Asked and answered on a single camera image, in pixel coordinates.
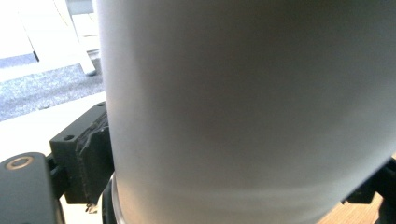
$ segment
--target cylindrical tank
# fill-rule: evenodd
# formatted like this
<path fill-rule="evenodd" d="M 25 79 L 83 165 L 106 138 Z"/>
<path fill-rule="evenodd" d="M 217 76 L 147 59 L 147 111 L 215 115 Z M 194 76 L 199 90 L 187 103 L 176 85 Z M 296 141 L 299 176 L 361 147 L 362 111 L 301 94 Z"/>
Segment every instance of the cylindrical tank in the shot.
<path fill-rule="evenodd" d="M 395 151 L 394 1 L 96 8 L 128 224 L 314 223 Z"/>

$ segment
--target metal bolt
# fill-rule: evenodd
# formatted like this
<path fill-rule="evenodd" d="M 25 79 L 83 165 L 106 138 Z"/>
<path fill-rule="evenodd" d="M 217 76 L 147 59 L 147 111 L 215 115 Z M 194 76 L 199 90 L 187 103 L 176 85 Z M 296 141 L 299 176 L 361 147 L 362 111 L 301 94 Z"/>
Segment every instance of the metal bolt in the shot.
<path fill-rule="evenodd" d="M 21 169 L 21 168 L 31 164 L 33 162 L 33 160 L 34 160 L 34 158 L 31 156 L 19 157 L 17 159 L 10 161 L 6 165 L 6 168 L 8 170 L 18 170 L 18 169 Z"/>

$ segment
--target white surface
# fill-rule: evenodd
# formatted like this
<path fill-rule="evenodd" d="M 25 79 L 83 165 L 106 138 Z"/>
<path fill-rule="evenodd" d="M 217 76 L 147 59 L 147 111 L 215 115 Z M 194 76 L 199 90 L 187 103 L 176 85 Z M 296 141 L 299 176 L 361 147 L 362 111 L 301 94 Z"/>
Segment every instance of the white surface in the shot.
<path fill-rule="evenodd" d="M 0 1 L 0 59 L 33 53 L 13 1 Z"/>
<path fill-rule="evenodd" d="M 102 92 L 0 122 L 0 161 L 24 152 L 50 154 L 50 139 L 88 109 L 105 99 L 105 94 Z M 85 212 L 85 204 L 66 204 L 64 197 L 61 198 L 61 203 L 67 224 L 102 223 L 100 207 L 98 214 L 88 214 Z"/>

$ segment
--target metal base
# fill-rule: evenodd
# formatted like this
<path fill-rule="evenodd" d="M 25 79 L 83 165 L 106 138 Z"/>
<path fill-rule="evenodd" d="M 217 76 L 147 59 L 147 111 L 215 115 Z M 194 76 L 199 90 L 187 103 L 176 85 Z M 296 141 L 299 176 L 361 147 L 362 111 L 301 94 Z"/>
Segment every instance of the metal base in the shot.
<path fill-rule="evenodd" d="M 126 224 L 120 209 L 115 176 L 112 177 L 103 191 L 102 221 L 103 224 Z"/>

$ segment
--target screw hole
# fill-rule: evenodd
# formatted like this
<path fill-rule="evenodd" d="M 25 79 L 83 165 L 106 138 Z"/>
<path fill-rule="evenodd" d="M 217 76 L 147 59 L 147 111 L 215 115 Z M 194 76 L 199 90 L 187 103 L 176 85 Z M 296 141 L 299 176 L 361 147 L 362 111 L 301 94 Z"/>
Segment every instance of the screw hole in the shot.
<path fill-rule="evenodd" d="M 74 138 L 74 135 L 67 135 L 66 137 L 64 137 L 64 141 L 69 141 L 72 140 Z"/>

